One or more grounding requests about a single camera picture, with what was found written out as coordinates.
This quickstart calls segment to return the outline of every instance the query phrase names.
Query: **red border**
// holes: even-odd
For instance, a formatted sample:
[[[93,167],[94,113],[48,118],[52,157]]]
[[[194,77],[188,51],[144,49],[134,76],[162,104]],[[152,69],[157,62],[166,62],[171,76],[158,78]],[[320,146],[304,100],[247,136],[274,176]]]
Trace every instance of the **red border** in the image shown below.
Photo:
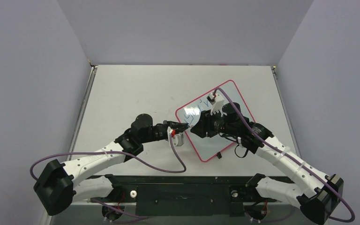
[[[223,84],[225,84],[225,83],[227,83],[227,82],[232,82],[232,83],[235,85],[235,88],[237,89],[238,93],[240,94],[241,99],[242,99],[243,103],[245,104],[245,106],[246,106],[247,110],[249,111],[250,116],[252,116],[253,121],[254,121],[254,122],[256,122],[256,121],[255,121],[255,119],[254,119],[254,117],[253,117],[253,115],[252,115],[252,113],[251,113],[251,112],[250,112],[250,110],[249,110],[248,105],[247,105],[247,104],[246,104],[246,102],[245,102],[245,99],[243,98],[243,96],[242,96],[242,94],[241,94],[240,90],[238,89],[237,84],[236,84],[233,80],[228,80],[228,81],[226,81],[226,82],[222,83],[221,85],[219,85],[219,86],[217,86],[217,87],[220,87],[220,86],[222,86]],[[213,88],[213,89],[211,89],[211,90],[207,91],[206,93],[202,94],[201,96],[197,97],[196,99],[194,99],[194,100],[190,101],[189,103],[187,103],[187,104],[183,105],[182,107],[178,108],[178,109],[174,112],[174,115],[176,116],[177,120],[178,120],[179,122],[181,122],[181,121],[180,121],[180,119],[179,119],[179,117],[177,116],[177,111],[179,111],[179,110],[180,110],[180,109],[182,109],[183,107],[187,106],[188,104],[190,104],[190,103],[194,102],[195,100],[197,100],[197,99],[201,98],[202,96],[204,96],[204,95],[206,95],[206,94],[210,93],[211,91],[213,91],[213,90],[214,90],[214,89],[216,89],[217,87],[215,87],[215,88]],[[201,156],[199,155],[198,151],[196,150],[196,148],[195,148],[194,144],[192,143],[190,136],[188,136],[187,132],[185,132],[185,133],[186,133],[186,135],[187,135],[188,139],[190,140],[191,145],[193,146],[193,148],[194,148],[194,150],[195,150],[196,154],[198,155],[199,159],[200,159],[202,162],[206,163],[206,162],[208,162],[209,160],[211,160],[212,158],[214,158],[215,156],[217,156],[217,153],[216,153],[216,154],[215,154],[215,155],[213,155],[212,157],[208,158],[206,161],[203,161],[203,160],[201,159]],[[227,147],[223,148],[220,152],[222,152],[222,151],[226,150],[228,147],[230,147],[230,146],[231,146],[231,145],[233,145],[233,144],[234,144],[234,143],[229,144]]]

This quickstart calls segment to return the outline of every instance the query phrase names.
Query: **white table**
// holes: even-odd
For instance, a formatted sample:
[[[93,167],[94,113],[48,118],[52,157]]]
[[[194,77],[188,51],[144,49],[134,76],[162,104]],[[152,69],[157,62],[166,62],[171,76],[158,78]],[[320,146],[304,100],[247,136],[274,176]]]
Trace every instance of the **white table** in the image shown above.
[[[229,79],[238,85],[255,120],[297,153],[275,78],[267,66],[99,65],[73,151],[102,148],[129,128],[141,113],[151,115],[154,124],[163,120],[177,121],[177,108]],[[187,166],[185,173],[167,174],[130,160],[98,174],[253,176],[263,173],[283,176],[270,163],[252,153],[246,158],[237,158],[235,146],[222,152],[221,159],[216,157],[204,163],[184,137],[184,145],[176,150]],[[166,141],[144,144],[144,151],[138,157],[159,168],[181,169]]]

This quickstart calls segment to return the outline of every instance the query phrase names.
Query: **gray wall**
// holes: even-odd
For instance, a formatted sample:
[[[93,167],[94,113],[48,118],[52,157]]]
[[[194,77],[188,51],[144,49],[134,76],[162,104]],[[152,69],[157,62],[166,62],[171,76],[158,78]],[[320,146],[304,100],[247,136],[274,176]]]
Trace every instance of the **gray wall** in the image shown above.
[[[56,1],[0,0],[0,225],[39,223],[28,169],[68,150],[89,73]]]
[[[93,64],[276,65],[313,0],[58,0]]]
[[[344,178],[360,224],[360,1],[315,0],[277,69],[301,156]]]

